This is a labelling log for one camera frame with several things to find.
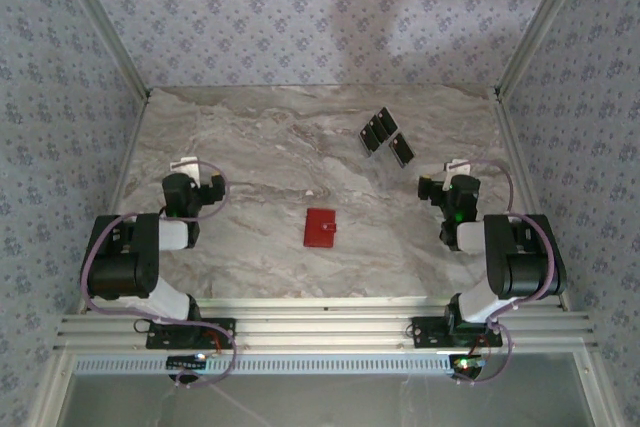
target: blue floral wallpaper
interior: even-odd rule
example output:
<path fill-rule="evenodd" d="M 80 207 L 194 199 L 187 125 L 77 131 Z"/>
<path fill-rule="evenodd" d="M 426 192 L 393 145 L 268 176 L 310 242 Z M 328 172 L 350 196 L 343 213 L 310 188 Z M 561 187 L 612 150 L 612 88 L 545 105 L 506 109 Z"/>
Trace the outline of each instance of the blue floral wallpaper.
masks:
<path fill-rule="evenodd" d="M 572 301 L 640 425 L 640 0 L 567 0 L 508 104 Z"/>
<path fill-rule="evenodd" d="M 0 425 L 26 419 L 139 101 L 77 0 L 0 0 Z"/>
<path fill-rule="evenodd" d="M 540 0 L 101 0 L 148 86 L 494 85 Z"/>

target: gray marble surface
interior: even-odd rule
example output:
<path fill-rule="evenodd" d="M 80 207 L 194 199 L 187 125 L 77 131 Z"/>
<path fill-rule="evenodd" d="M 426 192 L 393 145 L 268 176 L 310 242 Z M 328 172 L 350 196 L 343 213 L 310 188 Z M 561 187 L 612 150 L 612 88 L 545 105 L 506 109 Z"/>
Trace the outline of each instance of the gray marble surface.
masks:
<path fill-rule="evenodd" d="M 367 158 L 357 137 L 383 106 L 417 154 L 404 170 L 387 149 Z M 484 274 L 481 256 L 438 240 L 440 211 L 417 197 L 419 175 L 447 160 L 505 158 L 482 88 L 156 89 L 120 211 L 158 211 L 169 162 L 186 155 L 216 164 L 231 184 L 196 247 L 161 254 L 163 277 L 197 297 L 449 296 Z M 481 213 L 504 211 L 502 174 L 472 172 Z M 303 247 L 309 207 L 336 210 L 333 249 Z"/>

